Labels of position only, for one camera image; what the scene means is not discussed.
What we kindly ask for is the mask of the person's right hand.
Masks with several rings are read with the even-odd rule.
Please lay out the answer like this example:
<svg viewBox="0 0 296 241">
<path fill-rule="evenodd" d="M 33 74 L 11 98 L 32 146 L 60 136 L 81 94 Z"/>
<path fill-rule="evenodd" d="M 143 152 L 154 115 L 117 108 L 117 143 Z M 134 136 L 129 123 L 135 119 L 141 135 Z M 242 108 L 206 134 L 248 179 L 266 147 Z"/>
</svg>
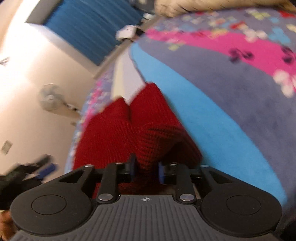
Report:
<svg viewBox="0 0 296 241">
<path fill-rule="evenodd" d="M 0 216 L 0 223 L 1 223 L 1 240 L 9 240 L 12 238 L 15 233 L 16 229 L 11 218 L 11 213 L 9 210 L 4 210 L 1 212 Z"/>
</svg>

